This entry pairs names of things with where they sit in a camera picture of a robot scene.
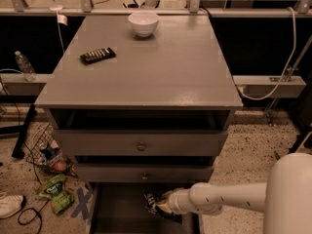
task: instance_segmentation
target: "drawer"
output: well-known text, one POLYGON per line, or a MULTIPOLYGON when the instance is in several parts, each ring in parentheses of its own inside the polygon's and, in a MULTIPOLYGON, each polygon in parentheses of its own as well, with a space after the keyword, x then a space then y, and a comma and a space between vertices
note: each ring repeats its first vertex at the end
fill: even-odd
POLYGON ((108 133, 55 130, 54 138, 67 155, 217 156, 227 131, 196 133, 108 133))
POLYGON ((75 164, 80 179, 89 182, 164 182, 186 183, 208 181, 213 167, 198 166, 143 166, 75 164))

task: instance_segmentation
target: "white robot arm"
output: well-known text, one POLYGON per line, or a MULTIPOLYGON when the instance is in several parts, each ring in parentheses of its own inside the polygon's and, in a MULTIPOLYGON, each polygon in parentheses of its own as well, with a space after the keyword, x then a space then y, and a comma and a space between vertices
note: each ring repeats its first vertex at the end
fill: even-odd
POLYGON ((287 155, 267 183, 214 186, 196 183, 165 194, 157 206, 167 213, 218 215, 222 206, 264 213, 264 234, 312 233, 312 156, 287 155))

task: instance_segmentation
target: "green package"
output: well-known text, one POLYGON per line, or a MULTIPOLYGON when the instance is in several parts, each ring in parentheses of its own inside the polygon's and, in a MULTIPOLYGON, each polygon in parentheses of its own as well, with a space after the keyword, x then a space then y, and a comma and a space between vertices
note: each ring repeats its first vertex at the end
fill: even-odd
POLYGON ((52 211, 59 214, 68 208, 75 200, 74 195, 64 189, 66 177, 59 174, 45 181, 36 190, 36 194, 51 200, 52 211))

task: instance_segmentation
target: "water bottle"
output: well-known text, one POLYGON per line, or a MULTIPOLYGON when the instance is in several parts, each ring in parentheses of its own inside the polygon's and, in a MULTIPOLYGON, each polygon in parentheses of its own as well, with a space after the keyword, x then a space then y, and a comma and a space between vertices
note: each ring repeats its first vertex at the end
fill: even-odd
POLYGON ((16 51, 15 54, 16 54, 16 62, 19 66, 20 71, 23 72, 25 79, 29 82, 36 80, 37 74, 33 69, 31 63, 29 62, 28 58, 25 55, 23 55, 20 51, 16 51))

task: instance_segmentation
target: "white sneaker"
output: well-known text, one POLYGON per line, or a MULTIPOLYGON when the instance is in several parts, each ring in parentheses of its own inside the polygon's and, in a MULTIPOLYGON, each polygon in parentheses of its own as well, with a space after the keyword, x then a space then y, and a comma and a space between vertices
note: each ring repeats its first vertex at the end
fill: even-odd
POLYGON ((22 195, 10 195, 0 192, 0 219, 7 218, 17 213, 25 203, 22 195))

